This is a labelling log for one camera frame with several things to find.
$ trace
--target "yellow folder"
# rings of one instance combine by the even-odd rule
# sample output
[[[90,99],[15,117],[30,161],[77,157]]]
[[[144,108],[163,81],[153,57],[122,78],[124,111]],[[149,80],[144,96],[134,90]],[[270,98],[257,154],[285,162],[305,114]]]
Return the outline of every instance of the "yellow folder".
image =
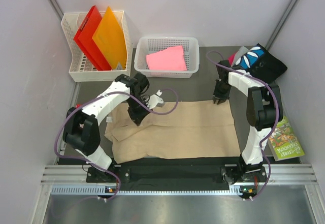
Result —
[[[110,64],[112,69],[125,69],[126,66],[126,46],[123,30],[118,24],[114,13],[108,7],[92,36],[92,40]]]

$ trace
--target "pink towel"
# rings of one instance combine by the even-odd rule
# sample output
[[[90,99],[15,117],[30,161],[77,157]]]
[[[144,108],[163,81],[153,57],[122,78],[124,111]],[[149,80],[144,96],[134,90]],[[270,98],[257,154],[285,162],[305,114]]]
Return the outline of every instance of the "pink towel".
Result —
[[[147,55],[147,64],[150,70],[187,71],[182,46]]]

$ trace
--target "red folder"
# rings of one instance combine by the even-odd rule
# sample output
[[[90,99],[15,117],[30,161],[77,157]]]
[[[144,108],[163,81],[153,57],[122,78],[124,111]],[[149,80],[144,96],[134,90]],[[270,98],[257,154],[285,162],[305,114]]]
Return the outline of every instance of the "red folder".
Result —
[[[74,41],[98,71],[107,71],[112,70],[112,68],[92,40],[92,36],[101,20],[100,12],[96,6],[93,6],[80,25]]]

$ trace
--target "white plastic basket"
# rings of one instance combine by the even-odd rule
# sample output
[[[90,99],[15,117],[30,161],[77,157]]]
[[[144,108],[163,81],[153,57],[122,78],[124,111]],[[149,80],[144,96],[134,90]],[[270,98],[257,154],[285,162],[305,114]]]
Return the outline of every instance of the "white plastic basket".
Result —
[[[125,14],[124,11],[118,11],[113,13],[124,32],[124,39],[127,51],[125,70],[97,71],[97,69],[91,64],[91,62],[87,59],[87,57],[84,55],[84,53],[80,50],[78,45],[73,40],[79,26],[86,17],[87,13],[83,12],[64,14],[61,26],[72,53],[72,63],[69,69],[69,74],[71,75],[74,81],[113,81],[117,76],[121,74],[130,75],[132,62],[132,44],[128,33]]]
[[[146,55],[179,45],[183,46],[187,71],[150,70],[148,68]],[[199,43],[197,39],[190,37],[142,37],[138,42],[134,61],[134,68],[147,77],[189,78],[199,69]]]

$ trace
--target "white wall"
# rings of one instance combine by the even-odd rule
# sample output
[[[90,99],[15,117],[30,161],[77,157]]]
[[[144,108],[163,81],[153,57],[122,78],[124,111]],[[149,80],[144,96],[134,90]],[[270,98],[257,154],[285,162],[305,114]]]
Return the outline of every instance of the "white wall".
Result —
[[[300,0],[271,49],[287,72],[279,79],[289,120],[325,196],[325,0]]]
[[[57,0],[64,12],[125,10],[142,36],[192,36],[201,46],[265,45],[290,0]]]
[[[27,223],[71,99],[71,55],[47,0],[0,0],[0,216]]]

